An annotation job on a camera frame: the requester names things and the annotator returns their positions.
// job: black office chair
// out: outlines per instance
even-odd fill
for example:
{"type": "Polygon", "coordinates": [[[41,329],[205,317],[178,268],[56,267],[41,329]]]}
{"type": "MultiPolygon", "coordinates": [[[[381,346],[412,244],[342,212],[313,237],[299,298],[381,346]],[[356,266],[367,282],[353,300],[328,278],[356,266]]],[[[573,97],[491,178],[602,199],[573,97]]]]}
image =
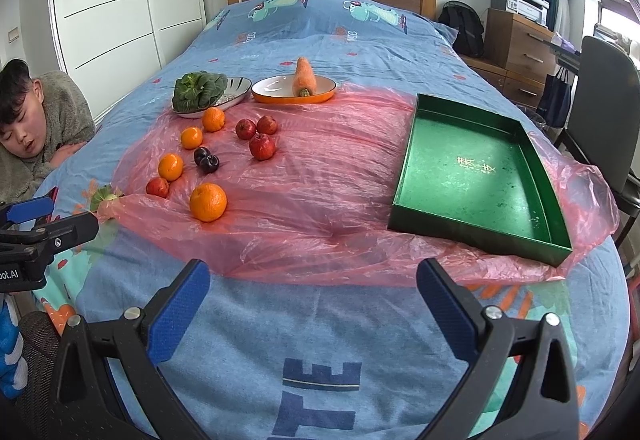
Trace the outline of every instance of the black office chair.
{"type": "Polygon", "coordinates": [[[640,179],[631,171],[640,131],[640,75],[631,58],[591,36],[582,40],[569,123],[556,139],[578,162],[596,165],[618,209],[629,215],[616,247],[640,214],[640,179]]]}

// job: red apple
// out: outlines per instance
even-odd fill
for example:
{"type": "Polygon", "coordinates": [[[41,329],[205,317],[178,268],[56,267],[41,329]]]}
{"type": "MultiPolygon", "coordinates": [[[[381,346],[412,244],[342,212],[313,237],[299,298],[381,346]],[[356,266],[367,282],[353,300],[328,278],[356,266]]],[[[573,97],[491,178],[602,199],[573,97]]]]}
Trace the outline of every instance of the red apple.
{"type": "Polygon", "coordinates": [[[236,125],[236,135],[248,141],[255,135],[255,123],[251,119],[240,119],[236,125]]]}
{"type": "Polygon", "coordinates": [[[264,133],[256,133],[249,141],[249,151],[258,160],[267,160],[276,152],[276,143],[264,133]]]}
{"type": "Polygon", "coordinates": [[[260,117],[257,126],[255,127],[258,133],[266,133],[267,135],[273,135],[278,130],[278,124],[276,119],[270,115],[263,115],[260,117]]]}
{"type": "Polygon", "coordinates": [[[169,183],[164,178],[156,176],[156,178],[152,178],[147,183],[146,193],[160,198],[167,198],[169,196],[169,183]]]}

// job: pink plastic bag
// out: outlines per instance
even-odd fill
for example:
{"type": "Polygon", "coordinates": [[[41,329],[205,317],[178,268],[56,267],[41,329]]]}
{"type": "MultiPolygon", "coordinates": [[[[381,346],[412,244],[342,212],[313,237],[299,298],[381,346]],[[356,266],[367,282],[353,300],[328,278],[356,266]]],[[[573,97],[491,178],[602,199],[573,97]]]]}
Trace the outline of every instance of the pink plastic bag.
{"type": "Polygon", "coordinates": [[[612,195],[595,167],[562,157],[531,134],[562,206],[574,252],[558,269],[517,257],[488,255],[463,243],[386,229],[412,121],[415,97],[344,85],[320,105],[268,106],[249,101],[226,111],[223,130],[204,145],[220,158],[204,176],[180,133],[199,125],[163,113],[118,165],[113,185],[126,196],[100,206],[182,261],[200,258],[214,273],[267,283],[415,286],[420,260],[435,257],[459,283],[532,283],[559,279],[618,225],[612,195]],[[272,115],[278,150],[253,159],[236,123],[272,115]],[[145,194],[159,159],[178,153],[185,163],[168,199],[145,194]],[[189,197],[203,182],[228,197],[219,220],[202,224],[189,197]]]}

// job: boy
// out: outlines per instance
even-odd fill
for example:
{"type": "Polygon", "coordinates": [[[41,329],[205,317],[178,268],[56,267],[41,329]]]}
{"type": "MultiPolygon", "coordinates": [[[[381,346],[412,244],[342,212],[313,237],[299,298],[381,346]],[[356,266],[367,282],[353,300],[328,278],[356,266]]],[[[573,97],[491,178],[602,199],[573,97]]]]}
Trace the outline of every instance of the boy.
{"type": "Polygon", "coordinates": [[[89,106],[64,72],[32,79],[12,59],[0,72],[0,201],[27,200],[95,135],[89,106]]]}

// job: black backpack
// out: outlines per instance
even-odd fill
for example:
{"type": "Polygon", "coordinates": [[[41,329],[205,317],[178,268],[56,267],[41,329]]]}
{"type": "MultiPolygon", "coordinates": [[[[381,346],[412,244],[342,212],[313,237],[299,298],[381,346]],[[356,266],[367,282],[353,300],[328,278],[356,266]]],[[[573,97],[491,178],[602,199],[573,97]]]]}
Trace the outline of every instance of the black backpack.
{"type": "Polygon", "coordinates": [[[442,8],[438,21],[458,30],[458,37],[453,42],[453,50],[472,58],[482,58],[484,27],[480,16],[471,7],[462,2],[447,2],[442,8]]]}

